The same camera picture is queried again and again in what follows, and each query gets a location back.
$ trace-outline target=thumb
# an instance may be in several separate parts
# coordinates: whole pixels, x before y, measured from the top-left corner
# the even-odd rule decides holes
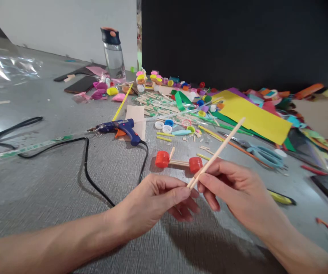
[[[199,181],[213,194],[221,198],[225,203],[229,203],[233,198],[236,190],[229,187],[223,181],[208,173],[202,173]]]
[[[157,196],[156,200],[159,204],[159,207],[162,209],[162,213],[164,214],[171,207],[189,198],[190,195],[191,190],[185,186],[181,186],[173,188],[167,193]]]

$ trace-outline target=forearm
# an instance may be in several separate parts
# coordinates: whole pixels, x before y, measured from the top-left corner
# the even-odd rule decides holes
[[[0,239],[0,273],[67,273],[123,243],[111,210]]]
[[[328,274],[328,253],[299,233],[291,224],[274,237],[262,239],[290,274]]]

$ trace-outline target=smartphone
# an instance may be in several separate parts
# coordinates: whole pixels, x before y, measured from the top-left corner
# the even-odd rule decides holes
[[[95,77],[84,76],[84,78],[81,78],[79,81],[64,89],[64,91],[75,94],[86,92],[93,87],[93,83],[96,81],[97,79]]]

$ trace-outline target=cable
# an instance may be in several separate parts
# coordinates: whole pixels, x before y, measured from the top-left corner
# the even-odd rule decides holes
[[[6,130],[3,130],[0,132],[0,137],[11,132],[11,131],[14,131],[18,128],[21,128],[21,127],[24,127],[24,126],[29,126],[30,124],[34,124],[34,123],[37,123],[39,121],[41,121],[43,119],[43,117],[41,116],[38,116],[38,117],[34,117],[34,118],[31,118],[31,119],[28,119],[28,120],[25,120],[15,126],[12,126],[10,128],[7,128]],[[38,153],[36,154],[33,154],[33,155],[25,155],[25,154],[18,154],[19,157],[21,158],[24,158],[24,159],[31,159],[31,158],[34,158],[38,155],[40,155],[41,153],[51,149],[51,148],[54,148],[54,147],[57,147],[59,145],[63,145],[63,144],[67,144],[67,143],[72,143],[72,142],[76,142],[76,141],[81,141],[81,140],[85,140],[85,151],[84,151],[84,173],[85,173],[85,177],[87,178],[88,182],[95,188],[95,190],[97,190],[99,192],[99,194],[101,194],[110,204],[112,207],[115,206],[115,204],[111,201],[111,199],[93,182],[93,180],[91,179],[91,177],[89,176],[89,173],[88,173],[88,148],[89,148],[89,139],[87,137],[80,137],[80,138],[76,138],[76,139],[72,139],[72,140],[67,140],[67,141],[63,141],[63,142],[60,142],[60,143],[56,143],[56,144],[53,144],[52,146],[42,150],[42,151],[39,151]],[[139,183],[141,182],[142,180],[142,175],[143,175],[143,172],[144,172],[144,168],[145,168],[145,164],[146,164],[146,161],[148,159],[148,156],[149,156],[149,148],[148,148],[148,145],[143,141],[141,140],[140,143],[142,143],[144,146],[146,146],[146,156],[145,156],[145,159],[144,159],[144,162],[142,164],[142,168],[141,168],[141,171],[140,171],[140,176],[139,176]],[[11,148],[13,150],[17,149],[16,147],[14,147],[13,145],[11,144],[7,144],[7,143],[0,143],[0,146],[2,147],[7,147],[7,148]]]

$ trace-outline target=water bottle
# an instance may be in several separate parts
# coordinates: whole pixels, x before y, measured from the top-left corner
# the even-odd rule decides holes
[[[123,63],[118,31],[107,27],[102,27],[100,30],[102,31],[104,54],[111,79],[117,79],[121,83],[126,82],[125,64]]]

